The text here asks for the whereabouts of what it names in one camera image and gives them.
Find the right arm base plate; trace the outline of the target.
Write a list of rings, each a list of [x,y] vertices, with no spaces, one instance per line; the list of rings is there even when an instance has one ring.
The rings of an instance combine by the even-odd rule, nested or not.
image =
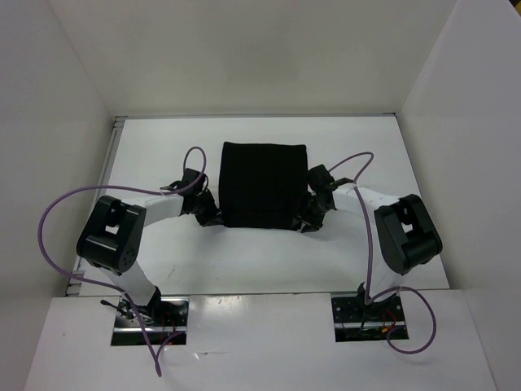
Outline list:
[[[363,297],[354,293],[331,296],[336,342],[408,340],[401,299],[394,295],[366,308]]]

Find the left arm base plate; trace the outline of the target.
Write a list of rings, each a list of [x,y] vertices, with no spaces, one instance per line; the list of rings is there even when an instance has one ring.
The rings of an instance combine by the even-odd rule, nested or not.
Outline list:
[[[145,345],[145,337],[136,319],[130,303],[122,298],[117,305],[102,301],[104,305],[116,310],[112,330],[111,346]],[[189,299],[187,297],[164,297],[162,312],[158,317],[151,317],[139,309],[149,341],[154,347],[185,345],[187,338],[187,323],[189,314]]]

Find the black skirt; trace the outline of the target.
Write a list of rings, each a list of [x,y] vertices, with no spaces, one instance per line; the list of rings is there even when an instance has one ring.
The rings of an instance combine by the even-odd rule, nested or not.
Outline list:
[[[307,172],[303,144],[223,143],[218,199],[224,226],[298,230]]]

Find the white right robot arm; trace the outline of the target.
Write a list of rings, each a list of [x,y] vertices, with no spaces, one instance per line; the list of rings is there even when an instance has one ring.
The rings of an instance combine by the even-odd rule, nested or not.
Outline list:
[[[364,220],[368,243],[366,281],[359,287],[357,311],[366,320],[385,311],[385,301],[404,291],[403,277],[441,253],[442,240],[420,196],[384,195],[356,184],[327,186],[304,197],[302,232],[322,228],[330,211]]]

